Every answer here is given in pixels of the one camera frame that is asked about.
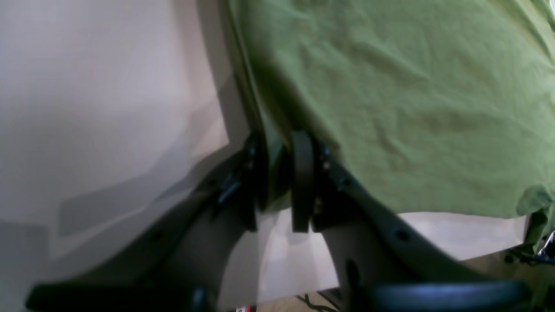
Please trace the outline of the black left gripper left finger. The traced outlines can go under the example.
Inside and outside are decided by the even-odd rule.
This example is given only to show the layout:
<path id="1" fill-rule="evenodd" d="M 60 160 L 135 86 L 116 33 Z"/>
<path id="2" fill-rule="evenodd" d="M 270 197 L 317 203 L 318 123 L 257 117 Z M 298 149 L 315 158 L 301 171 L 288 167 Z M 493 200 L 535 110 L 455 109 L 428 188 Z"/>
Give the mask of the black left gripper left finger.
<path id="1" fill-rule="evenodd" d="M 230 255 L 257 230 L 264 197 L 262 137 L 221 162 L 194 191 L 99 266 L 34 286 L 32 312 L 214 312 Z"/>

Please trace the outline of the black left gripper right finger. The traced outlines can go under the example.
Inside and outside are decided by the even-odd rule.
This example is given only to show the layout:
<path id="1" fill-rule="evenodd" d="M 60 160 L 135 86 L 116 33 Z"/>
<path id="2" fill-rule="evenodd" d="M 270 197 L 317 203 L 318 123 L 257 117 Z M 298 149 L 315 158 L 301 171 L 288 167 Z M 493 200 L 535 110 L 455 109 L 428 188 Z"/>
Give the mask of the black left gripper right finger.
<path id="1" fill-rule="evenodd" d="M 293 231 L 319 232 L 349 312 L 531 312 L 524 282 L 454 260 L 376 200 L 308 132 L 291 138 Z"/>

